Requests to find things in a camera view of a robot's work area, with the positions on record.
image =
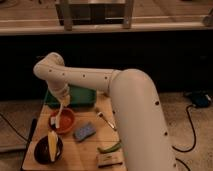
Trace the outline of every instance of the green pepper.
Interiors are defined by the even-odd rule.
[[[113,146],[111,146],[107,149],[103,149],[103,148],[100,148],[100,147],[98,147],[97,149],[101,154],[105,154],[105,153],[111,153],[111,152],[117,151],[120,148],[121,148],[121,141],[118,141]]]

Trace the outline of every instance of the banana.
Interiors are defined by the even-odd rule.
[[[57,152],[58,136],[54,131],[48,132],[48,146],[51,162],[55,161]]]

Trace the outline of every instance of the table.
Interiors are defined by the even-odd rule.
[[[53,109],[47,105],[43,105],[38,123],[29,144],[23,162],[23,170],[27,171],[45,171],[45,170],[66,170],[66,171],[126,171],[125,164],[114,165],[105,168],[97,167],[97,147],[108,148],[114,145],[118,140],[118,133],[113,131],[101,118],[95,114],[95,107],[102,111],[109,121],[115,123],[110,106],[110,98],[105,94],[97,92],[97,101],[94,107],[91,108],[73,108],[75,112],[75,124],[73,129],[65,135],[59,135],[63,141],[63,152],[58,161],[53,164],[42,165],[34,158],[34,148],[37,142],[47,135],[50,130],[48,119]],[[96,134],[87,138],[81,143],[73,139],[73,130],[80,125],[92,122],[96,129]]]

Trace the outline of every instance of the cable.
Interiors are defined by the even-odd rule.
[[[178,151],[178,152],[181,152],[181,153],[187,153],[187,152],[192,151],[192,150],[195,148],[196,143],[197,143],[196,132],[195,132],[195,129],[194,129],[194,125],[193,125],[193,122],[192,122],[192,119],[191,119],[190,113],[189,113],[189,108],[191,108],[191,107],[194,107],[194,105],[193,105],[193,104],[191,104],[191,105],[188,105],[188,106],[186,107],[186,113],[187,113],[187,116],[188,116],[188,119],[189,119],[190,125],[191,125],[191,127],[192,127],[192,132],[193,132],[194,142],[193,142],[192,147],[191,147],[191,148],[189,148],[189,149],[187,149],[187,150],[181,150],[181,149],[176,148],[175,146],[172,146],[172,148],[173,148],[174,150],[176,150],[176,151]]]
[[[23,135],[21,135],[13,126],[12,124],[4,117],[2,113],[0,113],[0,116],[4,119],[4,121],[15,131],[17,135],[19,135],[22,139],[24,139],[26,142],[28,142],[28,139],[25,138]]]
[[[191,169],[189,168],[189,166],[187,166],[186,163],[184,163],[182,160],[180,160],[179,158],[175,158],[178,162],[180,162],[182,165],[185,166],[185,168],[188,170],[188,171],[191,171]]]

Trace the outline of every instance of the blue sponge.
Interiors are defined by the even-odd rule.
[[[73,133],[73,136],[76,139],[76,141],[81,142],[84,139],[86,139],[87,137],[89,137],[95,133],[96,133],[96,131],[95,131],[95,128],[93,127],[92,123],[88,122],[84,126],[76,129]]]

